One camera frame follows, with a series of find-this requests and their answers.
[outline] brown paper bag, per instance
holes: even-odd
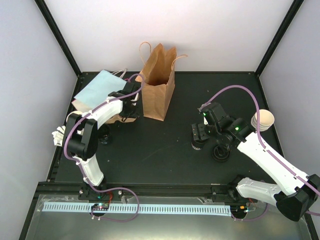
[[[177,57],[176,47],[166,51],[161,43],[151,52],[150,43],[143,42],[139,51],[143,44],[150,46],[150,56],[146,63],[141,58],[144,67],[140,74],[144,76],[145,80],[142,89],[143,115],[147,118],[164,121],[175,89],[175,61],[178,58],[187,57],[187,55]],[[137,76],[135,80],[141,82],[142,78]]]

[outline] black tabletop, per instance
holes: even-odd
[[[96,75],[88,73],[85,87]],[[164,121],[141,117],[135,122],[111,125],[113,142],[99,144],[98,164],[109,183],[121,184],[226,184],[238,174],[254,180],[273,180],[249,157],[233,150],[226,162],[211,157],[215,140],[202,150],[191,146],[191,124],[203,121],[198,109],[216,92],[229,85],[250,89],[261,109],[266,108],[259,80],[251,73],[177,72],[175,90]],[[244,118],[248,123],[256,112],[254,102],[245,91],[230,89],[216,98],[225,112]],[[275,131],[271,128],[262,137],[278,149]],[[82,182],[75,162],[64,156],[59,162],[56,182]]]

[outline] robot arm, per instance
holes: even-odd
[[[213,102],[201,110],[207,124],[193,124],[193,142],[206,142],[208,136],[220,138],[228,147],[237,148],[257,163],[276,184],[241,179],[236,186],[237,192],[244,198],[253,198],[272,204],[287,218],[298,221],[317,200],[318,196],[302,181],[281,165],[270,153],[275,155],[286,167],[311,184],[320,188],[320,177],[308,176],[297,169],[277,153],[263,139],[261,146],[255,129],[243,119],[234,119],[227,115],[220,104]]]
[[[123,90],[112,92],[109,94],[106,101],[130,94],[137,89],[138,88],[133,83],[127,82]],[[123,115],[123,117],[127,117],[128,114],[131,114],[131,118],[138,117],[135,114],[138,96],[139,94],[137,93],[131,98],[110,101],[94,113],[91,113],[80,124],[77,131],[72,134],[67,145],[67,152],[78,160],[76,164],[82,166],[85,175],[93,186],[99,186],[104,179],[104,174],[101,172],[96,158],[96,151],[98,149],[98,130],[107,120],[117,114]],[[66,126],[58,127],[58,131],[52,133],[55,145],[63,147],[71,129],[87,114],[88,112],[83,114],[70,114]]]

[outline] white paper cup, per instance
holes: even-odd
[[[260,109],[260,132],[268,130],[275,123],[275,116],[266,109]],[[251,125],[257,129],[257,113],[251,118]]]

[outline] white wall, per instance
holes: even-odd
[[[140,71],[144,41],[188,54],[178,71],[255,71],[293,0],[46,2],[82,71]]]
[[[34,1],[1,1],[0,32],[0,238],[16,240],[76,75]]]
[[[320,176],[320,1],[304,1],[261,75],[286,158]],[[320,213],[320,200],[312,211]],[[313,217],[320,234],[320,217]]]

